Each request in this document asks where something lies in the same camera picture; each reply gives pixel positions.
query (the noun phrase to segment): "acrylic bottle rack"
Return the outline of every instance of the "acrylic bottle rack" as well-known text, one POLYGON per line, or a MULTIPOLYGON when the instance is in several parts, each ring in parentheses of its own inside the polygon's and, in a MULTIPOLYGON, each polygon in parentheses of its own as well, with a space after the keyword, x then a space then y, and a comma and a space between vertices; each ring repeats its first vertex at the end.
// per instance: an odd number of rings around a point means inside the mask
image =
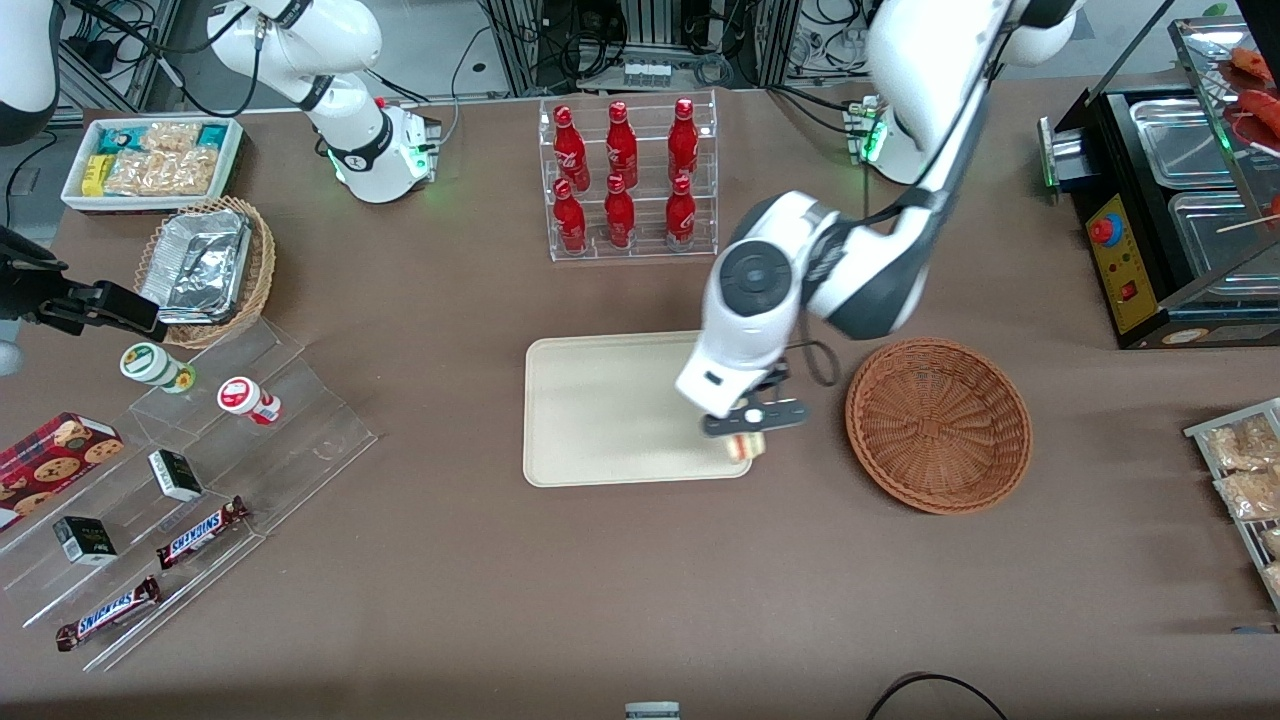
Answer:
POLYGON ((284 519, 375 442, 364 421, 301 357, 302 347, 266 320, 202 351, 196 386, 183 395, 151 389, 111 421, 124 450, 36 515, 0 534, 0 582, 23 626, 49 638, 147 575, 163 602, 91 635, 65 655, 84 670, 108 670, 261 544, 284 519), (282 418, 256 425, 223 413, 223 380, 246 375, 282 401, 282 418), (160 492, 147 456, 173 450, 192 464, 204 495, 178 502, 160 492), (241 496, 252 512, 169 570, 155 551, 241 496), (92 568, 68 562, 54 537, 63 515, 97 518, 119 556, 92 568))
POLYGON ((714 255, 719 249, 717 177, 717 115, 714 92, 637 94, 614 97, 579 95, 543 100, 539 106, 538 150, 543 170, 543 202, 547 206, 547 237, 552 260, 602 260, 626 258, 682 258, 714 255), (694 101, 694 124, 698 127, 698 170, 694 173, 692 196, 698 209, 694 215, 692 245, 684 252, 667 247, 667 199, 671 197, 671 178, 667 174, 667 135, 675 119, 676 100, 694 101), (618 250, 608 237, 604 218, 605 178, 609 163, 604 138, 609 132, 609 102, 623 100, 627 115, 636 132, 640 182, 630 190, 636 208, 636 237, 631 249, 618 250), (586 165, 591 173, 591 186, 577 195, 586 213, 586 252, 568 255, 561 243, 552 206, 556 196, 552 183, 559 177, 556 164, 556 123, 552 110, 566 105, 573 111, 573 124, 586 143, 586 165))

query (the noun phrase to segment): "small black box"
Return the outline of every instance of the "small black box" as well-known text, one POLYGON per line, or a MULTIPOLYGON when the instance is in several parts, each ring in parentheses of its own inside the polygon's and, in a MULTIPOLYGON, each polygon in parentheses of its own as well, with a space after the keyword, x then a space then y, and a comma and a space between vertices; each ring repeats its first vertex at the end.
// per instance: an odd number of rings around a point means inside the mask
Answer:
POLYGON ((93 518, 60 518, 54 523, 54 534, 72 562, 106 565, 115 560, 115 546, 106 537, 106 528, 93 518))
POLYGON ((200 500, 205 488, 196 480, 196 473, 191 470, 191 462, 186 457, 172 450, 157 450, 147 456, 151 461, 151 474, 160 483, 160 492, 182 502, 200 500))

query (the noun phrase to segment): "red cookie box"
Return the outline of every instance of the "red cookie box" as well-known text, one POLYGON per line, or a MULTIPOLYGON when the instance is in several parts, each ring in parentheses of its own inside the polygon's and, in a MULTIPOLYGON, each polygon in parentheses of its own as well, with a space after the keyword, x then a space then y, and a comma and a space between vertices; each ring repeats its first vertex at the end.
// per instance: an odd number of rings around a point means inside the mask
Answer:
POLYGON ((123 448, 115 428, 60 413, 0 451, 0 532, 123 448))

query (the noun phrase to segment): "snickers bar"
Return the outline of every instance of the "snickers bar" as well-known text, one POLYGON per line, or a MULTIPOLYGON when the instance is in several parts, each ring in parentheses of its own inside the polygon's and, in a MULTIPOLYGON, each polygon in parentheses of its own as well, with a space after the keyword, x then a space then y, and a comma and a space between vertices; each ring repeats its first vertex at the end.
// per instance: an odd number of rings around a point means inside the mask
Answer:
POLYGON ((173 568, 183 556, 196 552, 246 515, 248 515, 248 509, 237 495, 230 502, 219 507, 218 512, 205 518, 198 525, 178 536, 178 539, 157 550, 160 568, 163 570, 173 568))
POLYGON ((79 623, 69 623, 58 629, 58 650, 67 652, 102 628, 116 623, 125 615, 146 605, 160 603, 160 584, 154 575, 147 575, 142 584, 97 609, 97 612, 81 618, 79 623))

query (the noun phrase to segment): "aluminum foil container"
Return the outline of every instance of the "aluminum foil container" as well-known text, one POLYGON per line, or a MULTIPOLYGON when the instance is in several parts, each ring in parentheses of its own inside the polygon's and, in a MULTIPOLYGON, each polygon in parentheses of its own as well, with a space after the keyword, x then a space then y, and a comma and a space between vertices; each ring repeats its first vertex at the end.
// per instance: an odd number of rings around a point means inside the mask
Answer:
POLYGON ((243 213, 177 215, 160 228, 142 296, 166 324, 221 324, 236 314, 253 223, 243 213))

